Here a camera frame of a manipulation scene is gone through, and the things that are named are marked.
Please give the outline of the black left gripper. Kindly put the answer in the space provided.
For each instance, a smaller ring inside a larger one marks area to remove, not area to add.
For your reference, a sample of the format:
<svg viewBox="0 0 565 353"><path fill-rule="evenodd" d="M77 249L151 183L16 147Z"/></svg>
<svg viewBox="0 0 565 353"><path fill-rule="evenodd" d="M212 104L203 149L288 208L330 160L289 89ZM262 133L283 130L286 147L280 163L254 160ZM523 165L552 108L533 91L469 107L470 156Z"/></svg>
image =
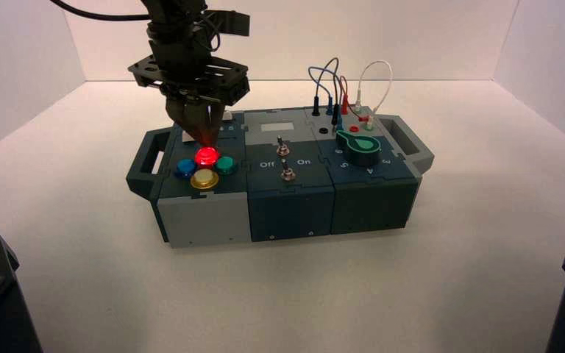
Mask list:
<svg viewBox="0 0 565 353"><path fill-rule="evenodd" d="M149 30L152 53L128 67L142 87L159 82L165 94L202 101L166 99L169 118L203 146L217 144L225 105L232 106L250 90L245 65L214 57L206 29L163 33Z"/></svg>

